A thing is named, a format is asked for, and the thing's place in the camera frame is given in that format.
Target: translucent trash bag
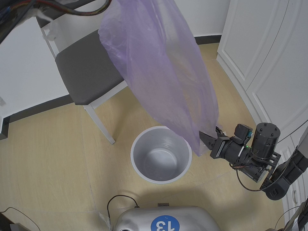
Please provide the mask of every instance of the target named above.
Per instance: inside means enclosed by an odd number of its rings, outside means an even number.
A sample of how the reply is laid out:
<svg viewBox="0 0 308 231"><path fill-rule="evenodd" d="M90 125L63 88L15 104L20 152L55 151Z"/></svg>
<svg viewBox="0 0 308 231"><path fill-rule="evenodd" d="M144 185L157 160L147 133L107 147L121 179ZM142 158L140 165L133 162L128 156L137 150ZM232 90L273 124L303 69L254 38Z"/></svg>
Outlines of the translucent trash bag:
<svg viewBox="0 0 308 231"><path fill-rule="evenodd" d="M112 0L98 31L145 110L198 155L217 137L218 104L200 49L174 0Z"/></svg>

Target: cabinet handle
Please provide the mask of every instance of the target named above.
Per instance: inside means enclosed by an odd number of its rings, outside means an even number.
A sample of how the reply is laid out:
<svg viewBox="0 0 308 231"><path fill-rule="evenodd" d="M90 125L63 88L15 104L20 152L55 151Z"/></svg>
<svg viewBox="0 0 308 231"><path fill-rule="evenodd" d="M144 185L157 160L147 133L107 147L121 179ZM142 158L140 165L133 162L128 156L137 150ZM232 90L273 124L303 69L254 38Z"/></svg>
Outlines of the cabinet handle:
<svg viewBox="0 0 308 231"><path fill-rule="evenodd" d="M294 200L294 203L297 205L298 202L296 201L296 190L293 191L293 200Z"/></svg>

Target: baseboard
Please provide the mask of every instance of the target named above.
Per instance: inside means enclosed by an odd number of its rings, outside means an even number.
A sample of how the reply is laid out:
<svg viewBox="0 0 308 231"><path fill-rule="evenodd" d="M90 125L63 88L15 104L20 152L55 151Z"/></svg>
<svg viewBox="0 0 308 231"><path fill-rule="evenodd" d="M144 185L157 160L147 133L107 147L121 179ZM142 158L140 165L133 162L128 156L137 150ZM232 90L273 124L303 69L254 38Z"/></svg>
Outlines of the baseboard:
<svg viewBox="0 0 308 231"><path fill-rule="evenodd" d="M220 39L221 39L221 35L209 35L209 36L195 37L197 44L219 43Z"/></svg>
<svg viewBox="0 0 308 231"><path fill-rule="evenodd" d="M222 59L222 57L219 54L217 55L217 61L220 64L220 66L224 69L224 71L228 75L229 79L231 80L231 82L233 83L235 88L237 89L237 91L240 94L241 98L243 99L248 111L250 112L254 122L256 124L261 123L262 120L261 120L259 114L257 113L257 110L253 106L250 98L248 97L245 89L242 87L241 83L238 81L238 79L235 77L233 72L230 70L230 68L228 67L228 65L224 61L224 59Z"/></svg>
<svg viewBox="0 0 308 231"><path fill-rule="evenodd" d="M53 108L57 108L63 105L67 105L69 103L73 103L73 100L70 95L66 95L60 98L56 98L41 104L38 104L36 106L33 106L31 108L22 110L20 112L17 112L15 114L12 114L8 117L5 117L3 119L2 123L2 130L0 134L0 140L6 139L8 137L9 133L9 124L14 121L18 121L20 119L26 118L28 116L32 116L47 110L51 110Z"/></svg>

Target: white label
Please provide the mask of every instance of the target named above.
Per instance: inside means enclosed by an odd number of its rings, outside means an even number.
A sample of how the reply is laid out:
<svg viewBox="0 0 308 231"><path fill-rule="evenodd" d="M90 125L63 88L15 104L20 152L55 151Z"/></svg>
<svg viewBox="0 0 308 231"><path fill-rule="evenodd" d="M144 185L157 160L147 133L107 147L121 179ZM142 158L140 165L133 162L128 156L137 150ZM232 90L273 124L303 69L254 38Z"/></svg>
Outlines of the white label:
<svg viewBox="0 0 308 231"><path fill-rule="evenodd" d="M223 147L224 147L225 143L226 143L225 141L223 141L223 142L221 143L221 145L220 145L220 147L219 147L219 150L218 150L218 152L217 152L216 157L218 157L218 156L220 155L221 150L223 149Z"/></svg>

